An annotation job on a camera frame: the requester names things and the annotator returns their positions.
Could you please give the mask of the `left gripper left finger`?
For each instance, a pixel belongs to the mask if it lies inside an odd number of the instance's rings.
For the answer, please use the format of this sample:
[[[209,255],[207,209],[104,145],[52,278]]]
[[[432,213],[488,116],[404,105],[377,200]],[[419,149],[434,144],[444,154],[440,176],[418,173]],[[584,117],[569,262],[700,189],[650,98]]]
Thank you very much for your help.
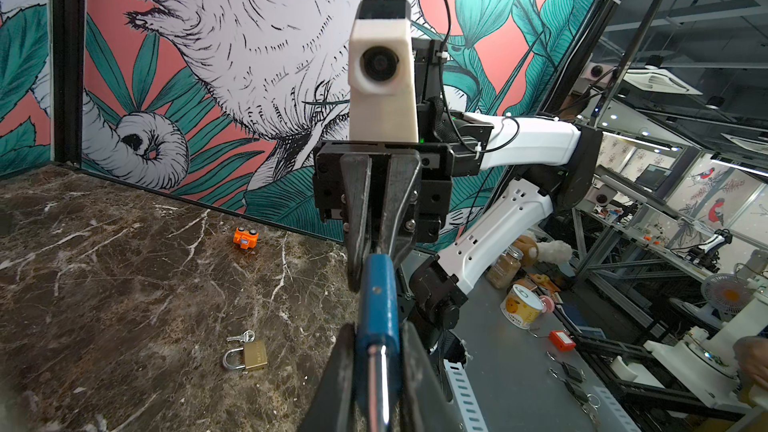
[[[309,409],[299,431],[355,430],[355,327],[344,324],[336,337]]]

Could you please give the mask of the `brass padlock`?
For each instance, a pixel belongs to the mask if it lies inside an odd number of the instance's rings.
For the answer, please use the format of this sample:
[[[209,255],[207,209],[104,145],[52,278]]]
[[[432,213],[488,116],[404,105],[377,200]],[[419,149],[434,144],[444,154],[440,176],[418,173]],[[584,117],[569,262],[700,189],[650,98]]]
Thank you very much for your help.
[[[263,341],[256,339],[253,330],[248,329],[238,335],[228,336],[226,340],[228,343],[236,344],[222,356],[222,366],[226,370],[260,370],[268,365],[266,346]]]

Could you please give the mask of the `blue padlock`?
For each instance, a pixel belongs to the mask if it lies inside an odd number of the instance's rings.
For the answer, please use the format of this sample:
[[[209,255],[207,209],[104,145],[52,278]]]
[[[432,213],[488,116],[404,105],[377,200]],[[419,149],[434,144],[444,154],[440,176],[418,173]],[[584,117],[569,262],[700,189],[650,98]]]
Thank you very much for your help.
[[[387,254],[363,265],[355,338],[356,403],[370,431],[389,431],[401,390],[401,341],[395,269]]]

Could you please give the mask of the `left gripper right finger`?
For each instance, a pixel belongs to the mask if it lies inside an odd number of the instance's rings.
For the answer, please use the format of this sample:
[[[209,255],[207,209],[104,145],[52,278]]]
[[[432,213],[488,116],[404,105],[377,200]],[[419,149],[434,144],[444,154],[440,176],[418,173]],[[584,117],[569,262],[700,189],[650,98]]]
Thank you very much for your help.
[[[461,431],[457,408],[446,398],[415,326],[401,327],[402,392],[400,430]]]

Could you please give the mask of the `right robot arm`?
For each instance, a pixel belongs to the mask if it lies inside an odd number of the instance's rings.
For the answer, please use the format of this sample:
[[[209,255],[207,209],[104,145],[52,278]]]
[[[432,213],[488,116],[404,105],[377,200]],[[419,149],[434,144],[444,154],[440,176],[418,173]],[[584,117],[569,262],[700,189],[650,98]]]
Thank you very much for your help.
[[[415,245],[438,238],[455,178],[510,169],[485,214],[415,272],[410,288],[425,334],[456,325],[479,277],[528,227],[584,198],[602,138],[546,117],[452,112],[442,98],[446,47],[415,40],[413,52],[418,142],[324,141],[314,151],[315,203],[323,220],[343,224],[358,336],[368,343],[398,339],[395,271]]]

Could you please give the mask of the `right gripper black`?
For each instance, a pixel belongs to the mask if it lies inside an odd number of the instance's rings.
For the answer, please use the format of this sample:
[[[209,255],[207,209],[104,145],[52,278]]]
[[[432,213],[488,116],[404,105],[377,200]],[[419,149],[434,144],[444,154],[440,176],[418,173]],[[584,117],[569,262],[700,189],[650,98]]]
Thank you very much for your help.
[[[313,159],[315,205],[321,220],[346,218],[347,277],[351,291],[360,290],[363,262],[370,246],[370,184],[373,199],[381,199],[384,194],[378,253],[387,254],[394,264],[400,264],[408,254],[413,233],[401,235],[401,228],[415,188],[415,238],[422,243],[438,240],[440,229],[446,224],[453,188],[455,154],[449,145],[322,141],[314,148]]]

